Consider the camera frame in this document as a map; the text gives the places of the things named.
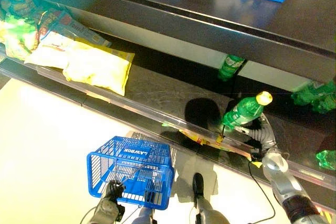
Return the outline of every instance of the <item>blue shopping basket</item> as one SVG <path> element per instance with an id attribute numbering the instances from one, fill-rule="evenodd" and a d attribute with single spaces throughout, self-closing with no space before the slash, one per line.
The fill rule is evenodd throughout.
<path id="1" fill-rule="evenodd" d="M 174 169 L 166 144 L 115 136 L 87 156 L 89 193 L 101 197 L 110 180 L 126 189 L 118 201 L 164 210 Z"/>

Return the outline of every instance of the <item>green soda bottle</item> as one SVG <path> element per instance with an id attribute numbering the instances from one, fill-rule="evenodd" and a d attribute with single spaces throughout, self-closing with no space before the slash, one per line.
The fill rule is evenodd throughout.
<path id="1" fill-rule="evenodd" d="M 238 56 L 228 55 L 218 72 L 218 78 L 220 78 L 222 81 L 227 81 L 230 79 L 235 74 L 240 65 L 243 64 L 244 60 L 245 59 Z"/>
<path id="2" fill-rule="evenodd" d="M 316 154 L 319 166 L 329 170 L 336 170 L 336 151 L 322 151 Z"/>
<path id="3" fill-rule="evenodd" d="M 327 84 L 321 84 L 319 82 L 313 81 L 305 86 L 300 91 L 293 93 L 291 95 L 296 105 L 306 105 L 311 103 L 325 94 L 333 93 L 336 91 L 336 85 L 333 80 Z"/>
<path id="4" fill-rule="evenodd" d="M 328 111 L 336 109 L 336 93 L 326 94 L 311 104 L 313 105 L 313 111 L 325 114 Z"/>
<path id="5" fill-rule="evenodd" d="M 240 126 L 258 118 L 262 114 L 264 106 L 271 101 L 272 96 L 267 91 L 263 91 L 255 97 L 244 98 L 223 116 L 222 123 L 233 130 L 235 126 Z"/>

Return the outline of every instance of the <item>bottle cap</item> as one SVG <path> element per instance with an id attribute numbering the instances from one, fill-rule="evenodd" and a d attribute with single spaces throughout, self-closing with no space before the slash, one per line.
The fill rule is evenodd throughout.
<path id="1" fill-rule="evenodd" d="M 260 105 L 266 106 L 268 104 L 271 103 L 271 101 L 273 100 L 273 97 L 270 93 L 268 93 L 267 91 L 263 91 L 259 94 L 257 94 L 257 102 Z"/>

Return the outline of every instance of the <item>white floor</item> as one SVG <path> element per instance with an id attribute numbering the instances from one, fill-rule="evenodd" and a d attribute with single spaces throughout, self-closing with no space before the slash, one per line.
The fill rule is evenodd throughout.
<path id="1" fill-rule="evenodd" d="M 0 223 L 79 223 L 99 201 L 88 193 L 87 154 L 133 130 L 33 86 L 9 81 L 0 90 Z M 180 151 L 175 167 L 174 197 L 167 210 L 155 212 L 159 224 L 194 223 L 195 172 L 204 176 L 205 197 L 232 224 L 272 214 L 260 189 L 245 176 Z M 276 209 L 276 217 L 263 223 L 289 223 L 271 189 L 262 187 Z M 123 205 L 124 219 L 137 209 Z"/>

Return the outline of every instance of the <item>bottle label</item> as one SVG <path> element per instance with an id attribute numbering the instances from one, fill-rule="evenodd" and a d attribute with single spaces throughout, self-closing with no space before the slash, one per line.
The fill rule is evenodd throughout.
<path id="1" fill-rule="evenodd" d="M 234 61 L 230 57 L 226 57 L 226 59 L 225 59 L 225 63 L 228 64 L 229 66 L 233 67 L 233 68 L 238 68 L 241 64 L 243 64 L 243 62 L 244 62 L 243 60 Z"/>
<path id="2" fill-rule="evenodd" d="M 241 124 L 248 123 L 250 121 L 248 118 L 238 114 L 238 106 L 235 106 L 232 109 L 232 111 L 233 111 L 232 118 L 235 120 L 235 123 L 241 125 Z"/>

